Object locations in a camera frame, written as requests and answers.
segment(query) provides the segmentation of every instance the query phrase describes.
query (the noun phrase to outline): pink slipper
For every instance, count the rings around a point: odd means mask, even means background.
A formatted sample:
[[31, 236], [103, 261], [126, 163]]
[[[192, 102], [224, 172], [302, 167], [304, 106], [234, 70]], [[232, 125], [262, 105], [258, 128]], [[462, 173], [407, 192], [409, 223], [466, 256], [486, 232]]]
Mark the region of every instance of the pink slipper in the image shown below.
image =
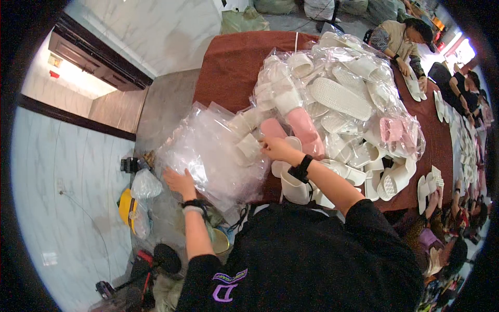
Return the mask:
[[268, 137], [282, 138], [282, 139], [287, 137], [286, 132], [275, 118], [269, 118], [264, 120], [260, 124], [260, 131], [263, 133], [264, 136]]
[[301, 141], [303, 152], [314, 158], [323, 158], [324, 145], [305, 109], [299, 107], [292, 110], [288, 113], [287, 119], [293, 129], [294, 136]]

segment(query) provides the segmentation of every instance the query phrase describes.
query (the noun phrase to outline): white marble wall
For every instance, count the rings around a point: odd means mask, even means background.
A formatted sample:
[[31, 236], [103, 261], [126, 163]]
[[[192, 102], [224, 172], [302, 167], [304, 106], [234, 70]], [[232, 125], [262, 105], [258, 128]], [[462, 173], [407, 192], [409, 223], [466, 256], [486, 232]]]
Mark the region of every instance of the white marble wall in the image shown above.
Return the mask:
[[130, 182], [120, 159], [134, 145], [16, 111], [11, 176], [17, 220], [38, 274], [63, 311], [86, 312], [100, 299], [96, 282], [125, 274], [130, 231], [116, 201]]
[[212, 0], [74, 0], [65, 12], [152, 78], [201, 68], [221, 29]]

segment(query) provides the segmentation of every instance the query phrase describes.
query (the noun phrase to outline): hair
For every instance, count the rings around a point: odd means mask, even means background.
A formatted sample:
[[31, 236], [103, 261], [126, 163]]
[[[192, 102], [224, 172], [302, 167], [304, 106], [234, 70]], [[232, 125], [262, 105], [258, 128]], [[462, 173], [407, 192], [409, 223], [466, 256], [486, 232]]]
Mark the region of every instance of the hair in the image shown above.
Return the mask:
[[457, 274], [467, 259], [468, 245], [466, 245], [463, 237], [459, 236], [452, 247], [451, 254], [449, 255], [449, 265], [442, 271], [444, 277], [450, 278], [452, 275]]
[[418, 33], [421, 34], [423, 40], [426, 43], [431, 43], [433, 40], [433, 32], [431, 27], [418, 18], [408, 18], [404, 21], [406, 27], [414, 28]]
[[478, 78], [477, 73], [471, 70], [468, 71], [468, 78], [471, 79], [475, 84], [475, 86], [477, 87], [477, 89], [480, 90], [480, 79]]

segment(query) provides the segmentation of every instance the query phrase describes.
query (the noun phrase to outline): green bag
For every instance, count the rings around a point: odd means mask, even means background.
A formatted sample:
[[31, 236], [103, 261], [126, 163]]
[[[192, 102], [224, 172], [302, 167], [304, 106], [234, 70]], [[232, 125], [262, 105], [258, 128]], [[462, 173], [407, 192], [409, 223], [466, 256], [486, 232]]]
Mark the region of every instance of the green bag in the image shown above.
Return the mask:
[[253, 30], [270, 30], [268, 21], [254, 7], [247, 6], [244, 12], [222, 11], [222, 34]]

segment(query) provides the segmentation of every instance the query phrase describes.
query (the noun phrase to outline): patterned sleeve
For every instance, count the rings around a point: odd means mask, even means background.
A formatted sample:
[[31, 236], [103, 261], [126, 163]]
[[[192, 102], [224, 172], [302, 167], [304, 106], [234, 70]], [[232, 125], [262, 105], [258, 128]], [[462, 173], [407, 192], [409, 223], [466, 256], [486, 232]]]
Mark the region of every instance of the patterned sleeve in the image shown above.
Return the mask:
[[430, 218], [430, 229], [432, 230], [435, 237], [437, 237], [441, 242], [445, 242], [444, 237], [444, 226], [442, 225], [442, 209], [437, 208]]
[[421, 67], [421, 58], [419, 55], [410, 55], [409, 56], [411, 60], [409, 61], [409, 65], [412, 67], [414, 70], [414, 73], [416, 74], [416, 77], [421, 77], [422, 75], [425, 74], [425, 71]]
[[373, 33], [371, 34], [371, 38], [369, 39], [369, 42], [373, 48], [376, 50], [379, 50], [383, 52], [384, 50], [388, 49], [388, 41], [390, 40], [390, 36], [381, 27], [376, 27], [373, 30]]

